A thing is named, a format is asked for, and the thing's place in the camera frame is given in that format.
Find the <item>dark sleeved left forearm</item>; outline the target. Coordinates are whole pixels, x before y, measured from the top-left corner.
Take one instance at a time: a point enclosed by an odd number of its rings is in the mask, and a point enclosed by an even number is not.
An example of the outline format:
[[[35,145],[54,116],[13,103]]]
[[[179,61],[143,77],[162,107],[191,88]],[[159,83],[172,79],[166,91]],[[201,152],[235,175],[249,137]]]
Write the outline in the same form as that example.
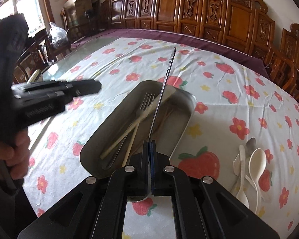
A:
[[[8,188],[0,175],[0,238],[17,238],[38,219],[23,189],[23,179],[16,180],[16,189]]]

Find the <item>person's left hand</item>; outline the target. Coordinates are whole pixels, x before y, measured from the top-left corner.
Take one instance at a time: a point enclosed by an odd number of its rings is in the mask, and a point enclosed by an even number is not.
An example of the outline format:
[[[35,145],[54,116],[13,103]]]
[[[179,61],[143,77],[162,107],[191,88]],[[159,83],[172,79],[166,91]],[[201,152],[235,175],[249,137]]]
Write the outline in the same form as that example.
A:
[[[10,167],[10,175],[13,180],[22,179],[29,170],[30,138],[28,129],[19,131],[15,136],[14,148],[0,142],[0,160],[4,160]]]

